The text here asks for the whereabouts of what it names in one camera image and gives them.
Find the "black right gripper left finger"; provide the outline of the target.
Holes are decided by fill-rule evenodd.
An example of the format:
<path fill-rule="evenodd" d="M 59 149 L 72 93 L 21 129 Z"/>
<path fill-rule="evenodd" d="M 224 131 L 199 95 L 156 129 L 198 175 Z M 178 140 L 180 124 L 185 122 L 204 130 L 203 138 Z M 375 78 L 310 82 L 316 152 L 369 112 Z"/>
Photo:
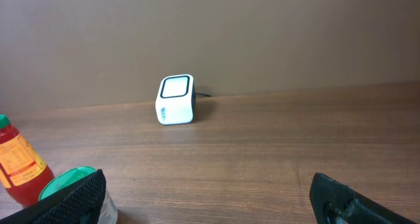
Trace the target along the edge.
<path fill-rule="evenodd" d="M 106 195 L 102 170 L 1 220 L 1 224 L 97 224 Z"/>

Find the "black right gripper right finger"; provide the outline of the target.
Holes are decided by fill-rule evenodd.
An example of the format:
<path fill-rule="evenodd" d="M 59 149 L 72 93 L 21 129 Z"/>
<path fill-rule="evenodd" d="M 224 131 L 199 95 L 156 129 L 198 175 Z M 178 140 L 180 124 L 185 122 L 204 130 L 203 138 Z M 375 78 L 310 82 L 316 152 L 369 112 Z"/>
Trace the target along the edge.
<path fill-rule="evenodd" d="M 415 224 L 323 173 L 314 174 L 309 197 L 318 224 Z"/>

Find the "green lid white jar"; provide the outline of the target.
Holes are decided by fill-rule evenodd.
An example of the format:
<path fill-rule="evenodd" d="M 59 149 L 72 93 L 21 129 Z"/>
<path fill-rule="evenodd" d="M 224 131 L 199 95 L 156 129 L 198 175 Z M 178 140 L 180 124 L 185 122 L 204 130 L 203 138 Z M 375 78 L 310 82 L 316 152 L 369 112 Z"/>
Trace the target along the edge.
<path fill-rule="evenodd" d="M 39 201 L 56 194 L 58 191 L 88 177 L 95 173 L 96 169 L 90 166 L 81 166 L 73 168 L 57 178 L 53 179 L 39 195 Z M 105 195 L 101 204 L 100 214 L 98 217 L 98 224 L 116 224 L 118 219 L 118 211 L 112 200 L 108 189 L 105 187 Z"/>

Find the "red sauce bottle green cap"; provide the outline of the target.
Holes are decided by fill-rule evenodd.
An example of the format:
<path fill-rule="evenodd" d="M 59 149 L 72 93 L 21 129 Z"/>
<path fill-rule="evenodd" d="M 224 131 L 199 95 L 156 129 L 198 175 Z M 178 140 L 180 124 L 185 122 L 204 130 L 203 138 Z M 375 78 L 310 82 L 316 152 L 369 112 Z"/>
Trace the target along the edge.
<path fill-rule="evenodd" d="M 38 202 L 42 190 L 54 179 L 46 161 L 11 124 L 1 115 L 1 184 L 9 196 L 22 207 Z"/>

